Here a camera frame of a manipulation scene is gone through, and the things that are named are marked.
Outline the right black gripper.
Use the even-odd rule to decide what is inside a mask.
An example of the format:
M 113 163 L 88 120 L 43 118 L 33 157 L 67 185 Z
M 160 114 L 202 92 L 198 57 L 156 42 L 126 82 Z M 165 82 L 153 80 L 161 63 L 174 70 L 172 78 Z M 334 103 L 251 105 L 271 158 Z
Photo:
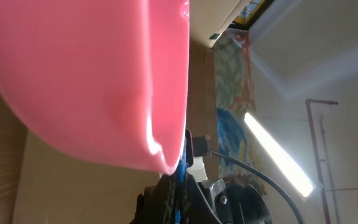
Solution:
M 253 186 L 226 183 L 223 179 L 197 182 L 185 172 L 178 178 L 164 174 L 156 185 L 146 187 L 136 198 L 135 214 L 130 222 L 174 223 L 272 224 L 272 217 Z

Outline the pink scoop blue handle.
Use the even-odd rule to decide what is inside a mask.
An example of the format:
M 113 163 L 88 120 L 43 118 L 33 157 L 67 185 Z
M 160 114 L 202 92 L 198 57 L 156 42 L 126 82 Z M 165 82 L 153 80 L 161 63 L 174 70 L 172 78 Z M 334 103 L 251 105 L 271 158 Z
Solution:
M 189 36 L 183 0 L 0 0 L 0 93 L 71 157 L 172 174 Z

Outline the ceiling fluorescent light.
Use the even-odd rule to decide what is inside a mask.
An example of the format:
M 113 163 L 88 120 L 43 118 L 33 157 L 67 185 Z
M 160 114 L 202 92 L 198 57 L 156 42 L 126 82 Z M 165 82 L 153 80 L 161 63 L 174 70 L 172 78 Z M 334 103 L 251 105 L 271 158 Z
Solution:
M 314 192 L 316 186 L 299 164 L 279 145 L 252 113 L 245 113 L 244 122 L 300 197 L 308 198 Z

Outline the red ceiling pipe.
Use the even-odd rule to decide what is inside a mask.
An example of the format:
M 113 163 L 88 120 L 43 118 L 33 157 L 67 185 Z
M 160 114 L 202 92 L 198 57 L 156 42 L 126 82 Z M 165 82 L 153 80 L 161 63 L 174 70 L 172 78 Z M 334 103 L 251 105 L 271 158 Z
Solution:
M 329 208 L 328 208 L 328 201 L 327 201 L 326 192 L 324 189 L 323 173 L 321 170 L 321 159 L 319 156 L 316 132 L 315 132 L 315 128 L 314 128 L 314 121 L 313 121 L 313 115 L 312 115 L 312 110 L 311 110 L 312 103 L 325 104 L 325 105 L 338 105 L 339 103 L 337 101 L 333 101 L 333 100 L 317 100 L 317 99 L 312 99 L 312 98 L 307 98 L 305 100 L 306 112 L 307 112 L 307 116 L 308 116 L 308 122 L 309 122 L 311 140 L 312 140 L 312 146 L 313 146 L 314 161 L 316 163 L 318 180 L 320 181 L 320 183 L 322 185 L 320 194 L 321 194 L 321 200 L 322 200 L 322 205 L 323 205 L 324 220 L 325 220 L 325 224 L 331 224 L 331 218 L 329 215 Z

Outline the colourful wall painting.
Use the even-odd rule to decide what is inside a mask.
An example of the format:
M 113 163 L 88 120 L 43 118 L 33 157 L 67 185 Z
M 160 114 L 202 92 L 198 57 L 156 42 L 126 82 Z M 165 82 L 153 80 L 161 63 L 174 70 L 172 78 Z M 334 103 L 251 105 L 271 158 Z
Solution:
M 218 151 L 262 172 L 262 148 L 244 122 L 248 111 L 256 111 L 249 47 L 249 33 L 235 29 L 224 31 L 213 47 Z

